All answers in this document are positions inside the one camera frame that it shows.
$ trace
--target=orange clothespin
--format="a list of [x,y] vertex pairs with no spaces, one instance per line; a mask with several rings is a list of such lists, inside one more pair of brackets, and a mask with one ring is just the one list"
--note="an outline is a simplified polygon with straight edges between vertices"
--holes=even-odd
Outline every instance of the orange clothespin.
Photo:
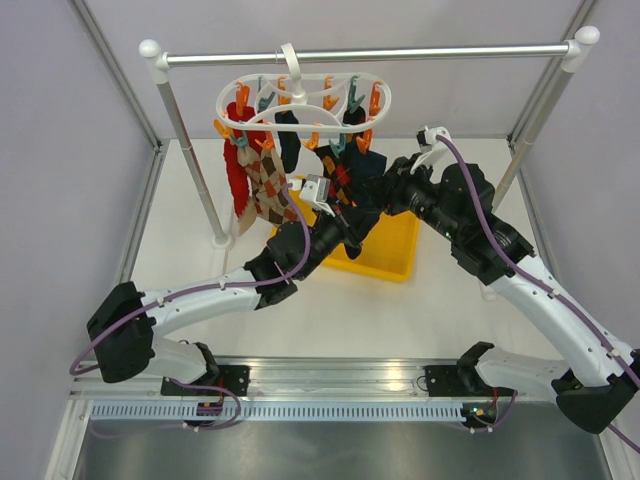
[[[286,92],[287,89],[284,86],[284,79],[287,78],[285,76],[278,77],[278,90],[282,90]],[[289,97],[285,97],[284,95],[278,95],[278,105],[287,105],[291,103],[291,99]]]
[[[269,122],[262,122],[265,125],[269,125]],[[262,147],[263,150],[272,150],[273,147],[276,146],[275,142],[273,141],[273,134],[269,131],[265,132],[267,134],[267,139],[264,142],[261,142],[260,140],[256,140],[256,143],[258,145],[260,145]]]
[[378,90],[378,85],[382,85],[382,82],[373,82],[373,87],[371,87],[369,115],[372,117],[375,117],[380,112],[380,90]]
[[[324,79],[324,89],[328,89],[331,88],[331,79],[333,78],[333,75],[327,75],[326,78]],[[332,97],[331,95],[326,95],[324,97],[322,97],[322,108],[324,108],[325,110],[331,110],[333,107],[336,106],[336,103],[338,103],[338,100],[340,100],[340,97]]]
[[217,118],[213,121],[213,126],[222,138],[229,139],[233,136],[233,130],[231,129],[231,127],[223,125],[222,122]]
[[358,150],[361,154],[366,154],[371,146],[371,139],[373,138],[373,129],[365,130],[362,137],[356,137],[356,143],[358,144]]
[[236,90],[236,113],[242,116],[244,107],[249,103],[249,92],[251,89],[242,82],[236,82],[236,85],[238,86],[238,90]]
[[[321,124],[321,123],[314,122],[314,125],[316,125],[316,126],[320,126],[320,125],[322,125],[322,124]],[[319,132],[313,132],[313,133],[311,134],[311,138],[310,138],[308,141],[306,141],[306,142],[303,140],[303,141],[302,141],[302,144],[303,144],[306,148],[308,148],[309,150],[313,151],[313,150],[315,150],[316,148],[318,148],[318,141],[319,141],[319,140],[320,140],[320,133],[319,133]]]

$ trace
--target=gray wall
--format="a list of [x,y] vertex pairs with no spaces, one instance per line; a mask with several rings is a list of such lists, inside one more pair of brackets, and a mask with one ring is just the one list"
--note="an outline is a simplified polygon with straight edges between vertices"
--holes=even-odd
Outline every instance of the gray wall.
[[0,15],[0,478],[42,478],[150,158],[63,0]]
[[[149,88],[137,46],[153,38],[172,53],[299,50],[558,41],[578,0],[87,0],[145,111],[163,138],[175,135]],[[456,135],[506,135],[545,65],[544,59],[447,60],[302,65],[303,72],[364,70],[393,91],[379,136],[413,135],[425,123]],[[211,126],[220,90],[248,73],[275,67],[176,70],[178,103],[194,138]]]
[[[542,227],[566,288],[640,347],[640,2],[602,5],[602,32],[526,160]],[[640,401],[624,415],[640,442]]]

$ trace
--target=horizontal bar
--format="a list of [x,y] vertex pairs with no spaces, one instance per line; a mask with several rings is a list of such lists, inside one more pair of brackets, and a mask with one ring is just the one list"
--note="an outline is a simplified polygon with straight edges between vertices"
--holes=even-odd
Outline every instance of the horizontal bar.
[[[236,405],[218,411],[198,409],[199,400],[98,400],[91,420],[228,420]],[[288,402],[245,400],[238,420],[278,422],[463,422],[462,402]]]
[[[564,57],[568,43],[487,47],[379,48],[371,50],[320,50],[296,52],[300,63],[377,62],[390,60],[443,60],[456,58]],[[225,53],[214,55],[167,54],[167,64],[175,67],[216,65],[265,65],[284,63],[282,52]]]

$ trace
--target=clothespin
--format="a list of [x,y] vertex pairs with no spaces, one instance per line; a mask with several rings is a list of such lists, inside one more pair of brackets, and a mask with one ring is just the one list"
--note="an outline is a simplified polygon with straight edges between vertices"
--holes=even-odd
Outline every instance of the clothespin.
[[373,82],[371,87],[371,97],[369,98],[369,115],[375,117],[380,112],[380,90],[378,85],[382,85],[382,82]]
[[[331,88],[332,78],[333,78],[333,75],[327,75],[326,78],[324,79],[325,90],[327,90],[328,88]],[[332,97],[331,95],[326,95],[322,97],[322,108],[329,111],[336,106],[336,103],[338,103],[338,100],[340,100],[340,97]]]
[[356,137],[356,143],[358,144],[358,150],[365,155],[369,151],[371,146],[371,139],[373,138],[373,129],[365,130],[362,137]]
[[231,127],[223,125],[222,122],[217,118],[213,121],[213,126],[222,138],[229,139],[233,137],[233,130],[231,130]]
[[261,142],[260,140],[256,140],[256,143],[258,145],[260,145],[262,147],[263,150],[273,150],[273,147],[276,146],[275,142],[273,141],[273,134],[270,131],[266,131],[265,132],[267,134],[267,138],[264,142]]
[[[314,122],[314,125],[320,126],[322,125],[321,123],[317,123]],[[320,140],[320,133],[318,132],[313,132],[311,134],[311,139],[309,139],[308,141],[302,141],[302,144],[307,147],[309,150],[313,151],[316,148],[318,148],[318,141]]]
[[238,116],[242,116],[244,107],[249,103],[251,89],[242,82],[236,82],[236,85],[238,86],[238,90],[236,90],[236,113]]
[[273,97],[276,96],[276,92],[271,92],[268,97],[262,97],[258,100],[258,113],[264,112],[267,108],[269,108],[269,104],[273,101]]
[[231,143],[233,143],[238,148],[247,148],[249,146],[249,139],[247,138],[247,132],[245,132],[244,130],[242,131],[241,138],[236,138],[235,136],[231,135],[229,137],[229,140],[231,140]]
[[[282,90],[283,92],[286,92],[287,89],[284,86],[284,79],[287,78],[286,76],[282,76],[282,77],[278,77],[278,90]],[[287,105],[291,103],[291,99],[289,97],[285,97],[284,95],[278,95],[278,105]]]
[[236,138],[233,135],[233,130],[231,129],[231,127],[227,127],[226,125],[223,125],[222,122],[220,122],[220,120],[215,119],[213,121],[213,126],[215,127],[215,129],[218,131],[218,133],[220,134],[220,136],[226,140],[230,140],[231,143],[233,143],[236,147],[239,148],[245,148],[249,145],[249,139],[247,138],[247,133],[246,132],[242,132],[242,138]]
[[353,77],[351,77],[351,80],[349,80],[349,97],[347,103],[349,113],[354,113],[356,111],[356,108],[358,108],[364,100],[364,95],[356,99],[356,80],[358,78],[359,75],[354,75]]
[[347,135],[341,133],[340,140],[337,144],[329,140],[329,146],[331,147],[331,151],[336,156],[336,158],[340,158],[340,156],[344,153],[344,149],[347,147]]

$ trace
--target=teal clothespin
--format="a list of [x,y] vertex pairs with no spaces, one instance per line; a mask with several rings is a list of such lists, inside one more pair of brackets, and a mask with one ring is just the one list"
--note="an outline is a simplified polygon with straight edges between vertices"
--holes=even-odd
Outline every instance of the teal clothespin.
[[340,140],[337,144],[329,140],[329,146],[331,147],[331,151],[333,152],[335,157],[340,158],[340,156],[344,153],[344,149],[347,147],[347,135],[345,133],[341,133]]
[[358,78],[359,75],[354,75],[353,77],[351,77],[351,80],[349,80],[349,96],[347,101],[347,108],[349,109],[349,113],[354,113],[364,100],[364,95],[356,100],[356,80]]
[[264,112],[269,107],[269,104],[271,103],[271,101],[273,100],[273,97],[275,96],[276,96],[276,92],[271,92],[271,95],[269,95],[268,97],[262,97],[258,101],[258,113]]
[[233,135],[229,137],[231,143],[233,143],[238,148],[247,148],[249,146],[249,139],[247,138],[247,132],[242,131],[242,137],[236,138]]

